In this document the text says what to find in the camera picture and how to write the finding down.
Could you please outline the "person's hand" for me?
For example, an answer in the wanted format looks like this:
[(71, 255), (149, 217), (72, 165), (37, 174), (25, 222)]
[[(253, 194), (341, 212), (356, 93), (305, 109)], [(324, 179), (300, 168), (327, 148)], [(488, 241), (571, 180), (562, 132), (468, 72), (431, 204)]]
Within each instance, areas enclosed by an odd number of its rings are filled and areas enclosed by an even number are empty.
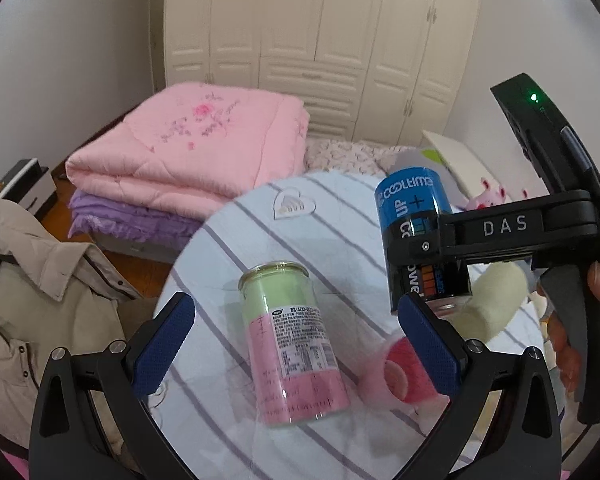
[(553, 308), (547, 333), (560, 381), (581, 401), (600, 391), (600, 262), (546, 270), (538, 292)]

